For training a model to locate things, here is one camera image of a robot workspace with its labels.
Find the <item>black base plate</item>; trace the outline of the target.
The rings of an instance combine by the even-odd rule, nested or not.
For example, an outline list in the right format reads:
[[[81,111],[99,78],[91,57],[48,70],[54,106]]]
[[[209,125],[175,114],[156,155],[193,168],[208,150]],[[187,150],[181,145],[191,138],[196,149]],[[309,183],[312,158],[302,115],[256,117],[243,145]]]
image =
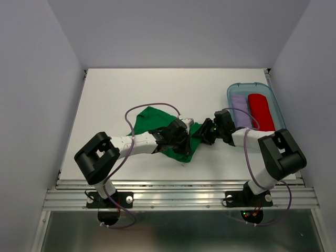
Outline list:
[[[273,201],[269,191],[259,195],[245,194],[243,191],[225,192],[222,205],[228,208],[272,207]]]
[[[117,208],[117,206],[109,198],[103,199],[96,191],[85,191],[85,195],[87,197],[86,208],[88,209]],[[126,209],[133,207],[133,192],[116,192],[111,197],[116,203]]]

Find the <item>green t shirt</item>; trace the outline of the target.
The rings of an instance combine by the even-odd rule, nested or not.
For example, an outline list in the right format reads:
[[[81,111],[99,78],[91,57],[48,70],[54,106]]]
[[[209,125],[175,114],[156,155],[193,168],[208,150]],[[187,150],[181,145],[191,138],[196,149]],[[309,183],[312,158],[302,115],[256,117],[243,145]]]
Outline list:
[[[135,125],[133,126],[134,134],[138,135],[146,131],[166,127],[175,119],[176,117],[173,115],[170,115],[160,109],[148,106],[137,115]],[[200,143],[201,139],[191,137],[191,155],[177,154],[171,148],[162,152],[162,154],[182,163],[190,163],[190,161],[192,160],[192,156],[195,153],[196,149],[199,147]]]

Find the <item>translucent blue plastic bin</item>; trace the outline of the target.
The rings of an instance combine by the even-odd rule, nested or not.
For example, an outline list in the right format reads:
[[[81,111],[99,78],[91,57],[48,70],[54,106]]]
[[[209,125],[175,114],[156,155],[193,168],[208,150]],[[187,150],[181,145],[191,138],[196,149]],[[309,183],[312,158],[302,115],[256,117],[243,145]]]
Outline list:
[[[266,98],[268,102],[269,112],[272,117],[275,129],[276,130],[285,129],[286,124],[284,122],[276,97],[272,89],[266,84],[260,82],[253,82],[253,83],[234,83],[230,85],[226,91],[228,105],[229,107],[232,108],[234,107],[234,104],[232,102],[232,96],[242,96],[246,100],[247,111],[249,112],[249,114],[251,114],[248,102],[248,96],[255,93],[260,94]]]

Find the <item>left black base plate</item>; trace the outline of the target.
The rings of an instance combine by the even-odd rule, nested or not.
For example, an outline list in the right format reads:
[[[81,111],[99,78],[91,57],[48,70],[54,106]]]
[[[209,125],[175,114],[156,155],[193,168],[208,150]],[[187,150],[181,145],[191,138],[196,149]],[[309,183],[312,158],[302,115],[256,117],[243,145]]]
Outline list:
[[[85,191],[85,195],[87,197],[86,208],[88,209],[117,208],[117,206],[109,198],[103,199],[96,191]],[[133,207],[133,192],[116,192],[111,197],[116,203],[126,209]]]

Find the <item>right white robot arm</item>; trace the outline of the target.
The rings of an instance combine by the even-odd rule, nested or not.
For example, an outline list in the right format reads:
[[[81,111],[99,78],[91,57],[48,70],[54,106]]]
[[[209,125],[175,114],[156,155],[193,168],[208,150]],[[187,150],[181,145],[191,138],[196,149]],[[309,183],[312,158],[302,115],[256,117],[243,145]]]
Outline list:
[[[280,180],[295,174],[307,166],[307,159],[287,129],[260,131],[258,128],[235,126],[229,111],[223,109],[214,114],[213,120],[207,118],[193,134],[202,143],[212,145],[216,139],[231,146],[242,146],[251,179],[243,186],[234,201],[242,200],[253,205],[260,200],[261,194],[273,188]],[[247,149],[260,151],[264,167],[253,175]]]

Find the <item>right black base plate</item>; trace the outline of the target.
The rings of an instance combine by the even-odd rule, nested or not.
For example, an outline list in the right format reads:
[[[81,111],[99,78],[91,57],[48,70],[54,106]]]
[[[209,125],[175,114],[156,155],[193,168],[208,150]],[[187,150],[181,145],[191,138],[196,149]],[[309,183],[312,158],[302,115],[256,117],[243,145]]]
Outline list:
[[[222,205],[228,208],[272,207],[273,201],[269,191],[259,195],[245,194],[243,191],[225,192]]]

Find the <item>red t shirt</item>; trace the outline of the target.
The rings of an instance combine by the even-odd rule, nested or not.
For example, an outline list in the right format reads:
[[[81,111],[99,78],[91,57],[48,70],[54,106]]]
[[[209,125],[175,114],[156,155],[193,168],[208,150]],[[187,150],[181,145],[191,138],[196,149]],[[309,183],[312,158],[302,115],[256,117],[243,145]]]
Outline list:
[[[260,131],[275,131],[275,125],[265,96],[258,93],[250,94],[248,96],[248,105],[250,114],[259,123]]]

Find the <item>lavender t shirt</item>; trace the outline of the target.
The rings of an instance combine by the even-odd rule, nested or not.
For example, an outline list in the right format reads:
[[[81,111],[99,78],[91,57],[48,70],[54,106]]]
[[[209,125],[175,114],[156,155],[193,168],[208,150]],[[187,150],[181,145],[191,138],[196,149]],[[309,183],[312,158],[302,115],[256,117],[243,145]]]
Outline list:
[[[252,121],[249,116],[247,100],[244,96],[233,94],[231,96],[232,108],[237,127],[252,128]]]

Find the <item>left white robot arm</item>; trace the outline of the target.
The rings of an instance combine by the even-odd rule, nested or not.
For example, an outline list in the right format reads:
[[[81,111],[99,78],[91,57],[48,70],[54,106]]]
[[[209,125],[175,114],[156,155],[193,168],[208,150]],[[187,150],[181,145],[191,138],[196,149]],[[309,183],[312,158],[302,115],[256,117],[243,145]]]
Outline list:
[[[74,160],[89,185],[99,194],[106,207],[117,200],[117,190],[108,175],[119,159],[137,154],[156,154],[168,149],[178,154],[191,154],[193,119],[175,119],[168,126],[138,135],[110,137],[105,132],[93,136],[74,156]]]

